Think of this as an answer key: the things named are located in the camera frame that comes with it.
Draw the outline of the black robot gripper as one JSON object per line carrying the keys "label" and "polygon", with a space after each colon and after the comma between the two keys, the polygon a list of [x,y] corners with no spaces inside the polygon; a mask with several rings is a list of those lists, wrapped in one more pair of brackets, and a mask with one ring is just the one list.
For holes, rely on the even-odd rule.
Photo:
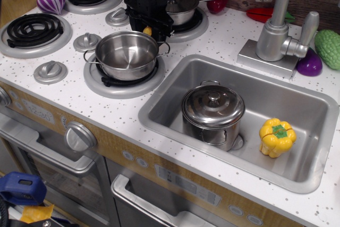
{"label": "black robot gripper", "polygon": [[133,31],[151,27],[151,37],[160,46],[174,33],[173,20],[166,12],[167,0],[124,0]]}

